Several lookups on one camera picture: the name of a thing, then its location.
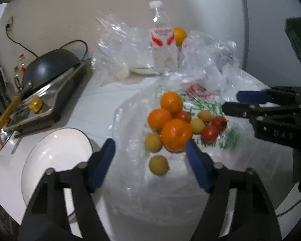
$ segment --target tangerine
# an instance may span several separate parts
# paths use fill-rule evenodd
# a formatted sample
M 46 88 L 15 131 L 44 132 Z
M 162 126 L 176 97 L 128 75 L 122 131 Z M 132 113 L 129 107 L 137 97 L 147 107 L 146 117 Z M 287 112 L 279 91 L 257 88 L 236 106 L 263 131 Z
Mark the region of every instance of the tangerine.
M 183 109 L 183 101 L 175 92 L 166 92 L 160 99 L 160 107 L 175 114 Z
M 185 150 L 186 141 L 193 137 L 192 127 L 181 119 L 168 121 L 161 132 L 161 141 L 165 148 L 171 152 Z
M 147 121 L 151 129 L 161 129 L 171 119 L 172 114 L 168 110 L 157 108 L 148 115 Z
M 177 46 L 181 46 L 187 37 L 187 33 L 182 28 L 174 28 L 174 35 Z

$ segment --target white bowl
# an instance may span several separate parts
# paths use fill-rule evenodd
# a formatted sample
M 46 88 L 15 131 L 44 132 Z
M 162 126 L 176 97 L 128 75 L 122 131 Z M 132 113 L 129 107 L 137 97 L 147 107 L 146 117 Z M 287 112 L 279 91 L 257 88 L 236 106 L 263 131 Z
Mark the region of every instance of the white bowl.
M 56 171 L 68 170 L 79 162 L 87 161 L 93 152 L 88 137 L 78 129 L 63 128 L 52 132 L 39 141 L 30 152 L 23 167 L 21 192 L 26 205 L 49 167 Z M 68 215 L 73 212 L 72 195 L 65 189 Z

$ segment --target white countertop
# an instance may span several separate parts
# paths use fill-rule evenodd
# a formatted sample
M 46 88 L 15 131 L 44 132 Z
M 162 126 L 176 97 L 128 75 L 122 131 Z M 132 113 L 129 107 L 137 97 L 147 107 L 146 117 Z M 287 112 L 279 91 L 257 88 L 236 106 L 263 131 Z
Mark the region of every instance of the white countertop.
M 36 143 L 53 129 L 73 127 L 80 129 L 86 135 L 102 146 L 109 136 L 109 126 L 112 124 L 115 109 L 127 98 L 130 98 L 141 88 L 155 81 L 155 78 L 134 76 L 126 84 L 111 83 L 103 87 L 96 86 L 96 80 L 83 82 L 74 93 L 60 122 L 47 131 L 23 137 L 15 151 L 11 154 L 17 140 L 11 139 L 0 151 L 0 204 L 20 224 L 26 205 L 21 194 L 21 174 L 24 163 Z M 295 187 L 289 196 L 277 209 L 280 213 L 290 207 L 301 197 Z M 189 240 L 196 228 L 193 225 L 182 227 L 159 227 L 133 218 L 115 214 L 105 203 L 99 200 L 97 211 L 110 237 L 115 241 L 139 240 Z M 280 218 L 282 234 L 286 235 L 301 216 L 301 204 L 287 215 Z M 74 234 L 80 236 L 76 222 L 71 221 Z

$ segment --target clear plastic bag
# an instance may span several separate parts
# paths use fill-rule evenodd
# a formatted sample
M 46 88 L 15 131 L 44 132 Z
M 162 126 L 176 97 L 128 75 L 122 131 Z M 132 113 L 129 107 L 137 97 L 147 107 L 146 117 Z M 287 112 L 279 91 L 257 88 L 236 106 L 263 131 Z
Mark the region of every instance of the clear plastic bag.
M 99 13 L 96 19 L 100 37 L 92 57 L 92 67 L 104 79 L 112 77 L 123 81 L 129 77 L 130 71 L 154 73 L 147 29 L 132 28 L 115 14 L 105 16 Z
M 166 91 L 177 92 L 184 101 L 184 110 L 194 118 L 203 109 L 213 116 L 222 115 L 222 103 L 235 99 L 238 90 L 265 88 L 263 83 L 237 67 L 232 47 L 215 46 L 218 43 L 211 38 L 209 43 L 194 46 L 195 55 L 206 53 L 207 58 L 202 58 L 206 62 L 204 65 L 201 61 L 188 65 L 191 44 L 187 45 L 188 49 L 183 44 L 183 50 L 188 51 L 183 52 L 185 58 L 181 60 L 186 61 L 180 72 L 159 78 L 116 110 L 111 131 L 116 141 L 116 155 L 104 182 L 105 200 L 116 211 L 158 225 L 180 225 L 200 218 L 209 195 L 199 188 L 186 154 L 174 154 L 162 148 L 156 154 L 168 159 L 170 170 L 162 177 L 155 176 L 148 162 L 156 154 L 145 149 L 144 139 L 151 131 L 147 125 L 148 114 L 159 108 L 160 97 Z M 213 75 L 207 71 L 219 64 L 222 74 Z M 209 79 L 220 82 L 214 93 L 207 90 L 207 84 L 211 84 L 208 73 Z M 215 162 L 222 162 L 230 169 L 254 168 L 267 186 L 281 169 L 280 160 L 286 154 L 291 155 L 292 149 L 256 139 L 252 126 L 245 119 L 226 118 L 227 129 L 214 144 L 204 144 L 199 135 L 193 136 L 195 142 Z

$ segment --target pan handle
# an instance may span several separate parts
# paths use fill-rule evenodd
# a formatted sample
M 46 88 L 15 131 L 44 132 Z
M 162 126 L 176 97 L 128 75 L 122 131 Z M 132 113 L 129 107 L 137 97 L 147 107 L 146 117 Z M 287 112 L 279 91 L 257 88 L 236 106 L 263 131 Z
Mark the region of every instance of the pan handle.
M 9 104 L 9 106 L 6 108 L 4 113 L 0 117 L 0 131 L 9 119 L 12 112 L 15 110 L 15 108 L 19 105 L 21 100 L 23 99 L 24 95 L 32 88 L 32 82 L 29 81 L 27 85 L 23 88 L 23 90 L 13 99 L 13 101 Z

